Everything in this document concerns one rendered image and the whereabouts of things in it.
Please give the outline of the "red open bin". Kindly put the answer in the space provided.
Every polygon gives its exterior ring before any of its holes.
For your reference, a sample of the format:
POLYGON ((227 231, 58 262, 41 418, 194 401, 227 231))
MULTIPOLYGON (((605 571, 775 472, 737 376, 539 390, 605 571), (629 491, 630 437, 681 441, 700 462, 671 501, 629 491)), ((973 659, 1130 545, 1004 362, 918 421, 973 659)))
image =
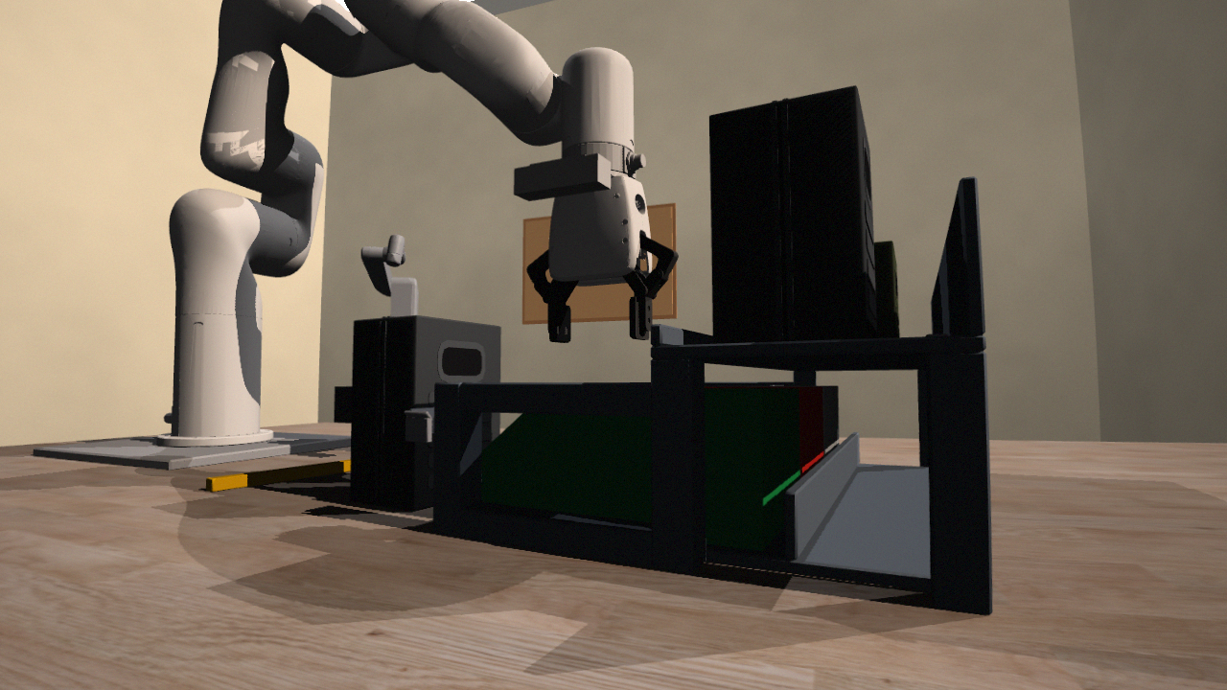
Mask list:
POLYGON ((823 459, 822 387, 706 387, 800 388, 800 478, 823 459))

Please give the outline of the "yellow bar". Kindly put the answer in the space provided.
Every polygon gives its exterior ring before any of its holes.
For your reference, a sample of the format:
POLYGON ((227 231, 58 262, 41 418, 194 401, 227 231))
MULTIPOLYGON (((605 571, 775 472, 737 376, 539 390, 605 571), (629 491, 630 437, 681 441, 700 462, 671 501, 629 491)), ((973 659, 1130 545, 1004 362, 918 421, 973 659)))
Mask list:
MULTIPOLYGON (((351 459, 350 459, 351 460, 351 459)), ((335 460, 312 467, 292 467, 267 469, 267 471, 247 471, 218 478, 206 478, 206 491, 226 491, 238 487, 250 487, 270 483, 282 483, 302 478, 315 478, 326 474, 350 471, 350 460, 335 460)))

